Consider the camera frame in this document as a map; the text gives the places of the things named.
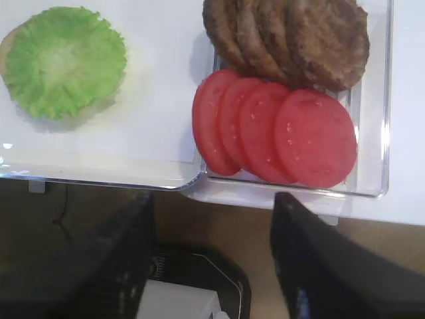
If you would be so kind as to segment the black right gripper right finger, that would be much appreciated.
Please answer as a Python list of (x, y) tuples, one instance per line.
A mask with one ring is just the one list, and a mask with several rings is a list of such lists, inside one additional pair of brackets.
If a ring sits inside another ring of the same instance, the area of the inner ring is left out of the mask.
[(275, 194), (270, 246), (290, 318), (423, 318), (424, 276), (350, 241)]

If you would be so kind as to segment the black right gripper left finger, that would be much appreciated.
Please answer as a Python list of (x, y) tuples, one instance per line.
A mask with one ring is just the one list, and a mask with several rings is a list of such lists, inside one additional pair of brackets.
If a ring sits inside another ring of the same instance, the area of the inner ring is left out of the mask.
[(153, 196), (139, 194), (81, 241), (1, 276), (2, 318), (135, 318), (156, 245)]

